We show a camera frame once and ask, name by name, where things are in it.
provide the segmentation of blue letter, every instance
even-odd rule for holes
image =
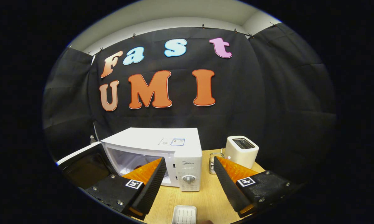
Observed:
[[[136,47],[131,49],[126,55],[127,57],[123,60],[123,65],[130,65],[131,63],[138,63],[144,59],[143,56],[144,47]]]
[[[164,55],[166,55],[167,57],[184,55],[187,50],[187,48],[185,47],[186,44],[187,41],[184,39],[170,40],[166,42],[166,44],[164,44],[164,47],[168,49],[164,51]]]

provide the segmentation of orange letter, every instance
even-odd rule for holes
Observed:
[[[104,84],[100,86],[101,92],[101,105],[106,111],[114,111],[117,107],[117,86],[119,85],[119,81],[113,81],[110,83],[112,88],[112,103],[109,104],[107,100],[107,88],[108,84]]]
[[[167,81],[170,77],[170,71],[159,71],[154,74],[149,85],[145,82],[144,78],[140,74],[132,75],[129,77],[131,83],[131,102],[129,104],[130,109],[141,108],[141,103],[138,100],[140,95],[141,100],[145,107],[148,107],[151,103],[152,96],[155,93],[155,100],[152,102],[152,106],[155,108],[170,107],[172,101],[169,100],[167,92]]]
[[[120,57],[123,55],[123,51],[119,51],[118,53],[111,55],[105,59],[105,65],[104,65],[104,71],[101,74],[101,78],[104,78],[105,76],[112,73],[112,67],[114,67],[117,63],[117,57]]]
[[[211,78],[214,72],[206,69],[198,69],[192,72],[196,77],[196,98],[194,104],[197,106],[211,106],[216,102],[211,96]]]

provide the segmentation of microwave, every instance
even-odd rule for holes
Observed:
[[[95,160],[100,159],[107,170],[119,176],[164,157],[167,171],[162,186],[200,190],[202,149],[197,128],[128,128],[66,156],[57,165],[76,163],[83,158],[76,155],[88,155],[91,150],[97,152]]]

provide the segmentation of wooden table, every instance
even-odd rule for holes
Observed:
[[[216,152],[220,152],[220,149],[202,151],[200,191],[182,192],[178,187],[161,186],[144,222],[171,224],[174,207],[177,205],[195,206],[197,224],[204,220],[211,220],[214,224],[229,224],[241,220],[228,202],[216,174],[209,173],[209,154]],[[252,170],[259,173],[265,171],[256,162]]]

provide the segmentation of wall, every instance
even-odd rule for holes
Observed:
[[[272,17],[271,15],[259,10],[256,13],[254,13],[251,18],[249,18],[245,24],[242,25],[244,30],[246,30],[245,34],[252,34],[255,35],[258,32],[266,29],[267,27],[271,27],[272,24],[269,23],[272,22],[273,24],[281,23],[278,19]]]
[[[119,41],[125,40],[133,36],[133,33],[136,35],[148,33],[155,30],[163,30],[168,28],[175,28],[175,27],[202,27],[204,24],[205,27],[210,28],[221,28],[225,30],[234,30],[237,29],[238,32],[246,34],[247,31],[242,26],[220,21],[220,20],[213,20],[207,18],[200,18],[200,17],[172,17],[172,18],[164,18],[158,20],[151,20],[147,22],[143,22],[140,24],[136,24],[133,26],[126,27],[124,29],[118,30],[101,40],[95,42],[94,44],[87,47],[83,52],[88,53],[90,55],[94,55],[100,51],[100,47],[106,48],[112,44],[115,44]]]

